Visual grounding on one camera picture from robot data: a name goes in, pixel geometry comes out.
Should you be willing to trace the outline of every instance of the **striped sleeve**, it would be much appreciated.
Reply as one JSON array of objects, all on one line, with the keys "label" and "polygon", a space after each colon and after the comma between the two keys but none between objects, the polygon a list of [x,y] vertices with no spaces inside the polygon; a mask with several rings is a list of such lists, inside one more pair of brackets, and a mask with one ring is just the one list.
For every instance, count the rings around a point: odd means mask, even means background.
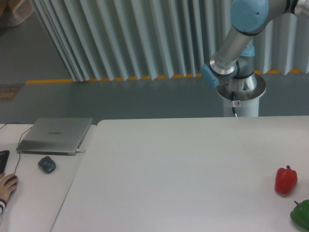
[{"label": "striped sleeve", "polygon": [[6,207],[6,201],[3,199],[0,199],[0,214],[3,212],[5,207]]}]

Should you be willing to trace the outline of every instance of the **hand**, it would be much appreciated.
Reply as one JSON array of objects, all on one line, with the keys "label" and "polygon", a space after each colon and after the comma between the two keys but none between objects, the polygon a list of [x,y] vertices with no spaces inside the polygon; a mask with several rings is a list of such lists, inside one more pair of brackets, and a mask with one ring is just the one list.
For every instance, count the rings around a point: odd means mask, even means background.
[{"label": "hand", "polygon": [[0,198],[5,200],[6,202],[9,199],[10,194],[14,189],[17,188],[16,183],[18,181],[17,178],[9,181],[7,184],[5,182],[12,178],[14,174],[9,174],[5,176],[5,173],[0,174]]}]

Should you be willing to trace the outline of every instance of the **computer mouse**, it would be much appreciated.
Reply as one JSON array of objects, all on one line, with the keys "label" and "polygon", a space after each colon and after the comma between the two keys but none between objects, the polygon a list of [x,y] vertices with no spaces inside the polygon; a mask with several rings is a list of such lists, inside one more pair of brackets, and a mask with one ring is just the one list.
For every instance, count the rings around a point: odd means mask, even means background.
[{"label": "computer mouse", "polygon": [[45,156],[38,162],[43,172],[50,174],[56,169],[56,163],[49,156]]},{"label": "computer mouse", "polygon": [[16,175],[12,176],[10,179],[8,179],[7,181],[5,181],[4,185],[6,185],[7,183],[9,183],[11,180],[14,180],[15,178],[17,178]]}]

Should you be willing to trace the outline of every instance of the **gray floor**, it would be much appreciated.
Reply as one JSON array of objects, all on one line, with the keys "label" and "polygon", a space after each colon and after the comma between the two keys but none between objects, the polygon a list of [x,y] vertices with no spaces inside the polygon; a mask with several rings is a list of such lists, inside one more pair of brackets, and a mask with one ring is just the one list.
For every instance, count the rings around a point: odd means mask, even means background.
[{"label": "gray floor", "polygon": [[[309,115],[309,75],[263,75],[267,92],[260,116]],[[43,28],[32,15],[0,30],[0,84],[70,78]],[[103,119],[221,117],[222,100],[201,78],[154,81],[25,85],[0,102],[0,123],[34,123],[38,117]]]}]

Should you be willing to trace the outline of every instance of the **laptop lid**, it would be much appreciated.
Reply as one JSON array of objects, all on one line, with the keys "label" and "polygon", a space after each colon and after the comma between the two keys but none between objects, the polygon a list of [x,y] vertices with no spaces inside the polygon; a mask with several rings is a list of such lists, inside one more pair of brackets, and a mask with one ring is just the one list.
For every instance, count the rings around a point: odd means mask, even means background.
[{"label": "laptop lid", "polygon": [[75,155],[92,118],[38,118],[17,147],[28,154]]}]

